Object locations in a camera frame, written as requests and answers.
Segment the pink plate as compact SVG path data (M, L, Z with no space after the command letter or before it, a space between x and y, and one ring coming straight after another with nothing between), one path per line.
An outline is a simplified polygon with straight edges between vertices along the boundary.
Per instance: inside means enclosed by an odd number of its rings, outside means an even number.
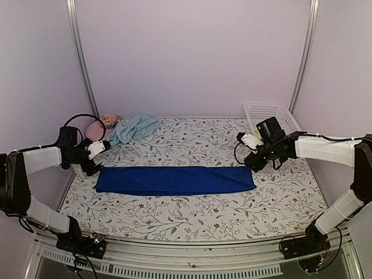
M85 135L87 138L93 141L106 140L108 135L111 134L115 129L116 124L116 121L96 121L87 128Z

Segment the cream ceramic mug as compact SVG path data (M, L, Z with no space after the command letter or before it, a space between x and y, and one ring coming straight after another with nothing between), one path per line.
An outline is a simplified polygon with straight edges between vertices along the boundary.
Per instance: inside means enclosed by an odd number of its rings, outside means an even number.
M83 169L80 164L72 164L71 167L73 168L75 174L81 178L86 178L87 175L83 172Z

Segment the white plastic basket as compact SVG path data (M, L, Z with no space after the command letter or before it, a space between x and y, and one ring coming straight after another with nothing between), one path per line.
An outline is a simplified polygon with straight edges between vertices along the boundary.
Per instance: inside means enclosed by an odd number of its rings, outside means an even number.
M263 120L275 117L280 124L280 127L288 135L295 131L300 131L301 128L294 119L289 110L282 105L271 103L248 102L243 104L251 133L260 138L260 134L256 125Z

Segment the right aluminium frame post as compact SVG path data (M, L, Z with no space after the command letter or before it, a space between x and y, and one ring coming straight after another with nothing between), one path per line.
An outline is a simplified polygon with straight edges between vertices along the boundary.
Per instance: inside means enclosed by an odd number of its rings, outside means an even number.
M308 14L302 56L301 56L301 60L299 64L297 77L295 80L294 90L293 90L291 101L289 103L289 108L288 108L288 110L291 112L292 115L296 111L296 107L299 102L303 82L305 80L307 64L309 62L314 34L316 31L318 12L319 12L319 0L311 0L310 6L309 6L309 14Z

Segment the light blue towel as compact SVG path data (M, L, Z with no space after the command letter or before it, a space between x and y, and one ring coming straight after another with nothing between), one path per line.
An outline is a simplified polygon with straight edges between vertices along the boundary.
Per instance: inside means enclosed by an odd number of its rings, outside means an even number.
M128 144L153 134L160 126L161 121L148 115L135 115L127 122L116 124L114 130L108 135L107 140L111 146Z

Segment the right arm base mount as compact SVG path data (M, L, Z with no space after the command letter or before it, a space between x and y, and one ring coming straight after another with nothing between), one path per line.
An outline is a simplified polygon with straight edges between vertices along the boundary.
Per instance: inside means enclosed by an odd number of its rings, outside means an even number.
M327 235L307 232L302 237L284 237L280 241L278 248L283 254L284 259L293 259L327 251L331 248L331 244Z

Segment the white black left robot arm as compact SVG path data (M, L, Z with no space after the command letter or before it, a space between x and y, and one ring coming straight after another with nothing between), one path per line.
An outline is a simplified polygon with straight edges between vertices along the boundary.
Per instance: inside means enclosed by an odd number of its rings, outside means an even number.
M87 244L78 221L36 199L31 194L28 176L51 167L69 169L73 165L80 166L83 173L92 176L102 168L94 162L94 157L109 149L108 141L85 139L78 145L61 141L50 147L1 154L1 211L64 236L64 243L73 252L82 252Z

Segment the aluminium front rail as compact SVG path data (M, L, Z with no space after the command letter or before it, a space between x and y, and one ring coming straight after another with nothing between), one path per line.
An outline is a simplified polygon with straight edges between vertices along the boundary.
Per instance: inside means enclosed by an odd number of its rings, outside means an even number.
M319 271L310 273L320 253L286 259L282 237L232 242L159 242L109 237L101 259L74 264L56 247L56 238L38 233L26 278L364 278L346 228L331 232Z

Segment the dark blue towel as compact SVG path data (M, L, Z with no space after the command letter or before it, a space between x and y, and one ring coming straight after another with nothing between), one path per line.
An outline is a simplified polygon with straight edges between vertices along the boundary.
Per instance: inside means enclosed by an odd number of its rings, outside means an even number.
M106 167L97 192L136 196L231 194L256 188L247 167Z

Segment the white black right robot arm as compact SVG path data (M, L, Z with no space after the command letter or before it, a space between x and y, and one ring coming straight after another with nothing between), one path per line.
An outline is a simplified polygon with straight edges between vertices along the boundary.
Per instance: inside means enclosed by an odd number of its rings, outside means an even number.
M333 162L354 169L350 189L338 198L311 225L301 239L301 249L313 253L323 244L323 236L335 229L359 209L371 202L371 136L361 138L329 138L296 131L290 135L256 136L239 133L237 141L250 149L243 164L254 172L261 171L268 162L274 169L288 159L316 159Z

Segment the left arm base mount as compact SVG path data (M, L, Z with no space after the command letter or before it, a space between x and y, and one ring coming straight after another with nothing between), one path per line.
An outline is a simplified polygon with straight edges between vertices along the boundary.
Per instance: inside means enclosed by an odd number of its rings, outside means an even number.
M95 234L90 236L56 234L58 240L56 247L60 250L79 253L80 255L103 259L107 242Z

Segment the aluminium frame post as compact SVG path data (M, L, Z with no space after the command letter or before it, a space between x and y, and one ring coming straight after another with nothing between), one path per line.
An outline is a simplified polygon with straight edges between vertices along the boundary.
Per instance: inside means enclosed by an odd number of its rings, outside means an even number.
M85 60L83 42L80 35L80 29L78 25L78 16L76 9L76 2L74 0L66 0L67 16L69 20L71 35L73 39L73 44L76 51L78 66L80 69L81 77L83 80L83 86L85 93L87 95L88 104L90 106L91 112L94 116L99 117L98 105L95 100L94 92L91 85L91 80L89 77L88 67Z
M310 6L309 6L309 14L308 14L302 56L301 56L301 60L299 64L297 77L295 80L294 90L293 90L291 101L289 103L289 108L288 108L288 110L291 112L292 115L296 111L296 107L299 102L303 82L305 80L307 64L309 62L314 34L316 31L318 12L319 12L319 0L311 0Z

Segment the left aluminium frame post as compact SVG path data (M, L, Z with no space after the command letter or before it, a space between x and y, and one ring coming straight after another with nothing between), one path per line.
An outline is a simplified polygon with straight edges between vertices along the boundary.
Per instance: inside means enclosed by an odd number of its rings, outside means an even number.
M76 9L76 2L74 0L66 0L67 16L69 20L71 35L73 39L73 44L76 51L78 66L80 69L81 77L83 80L83 86L85 93L87 95L88 104L90 106L91 112L94 116L99 117L98 105L95 100L94 92L91 85L91 80L89 77L88 67L85 60L83 42L80 35L80 29L78 25L78 16Z

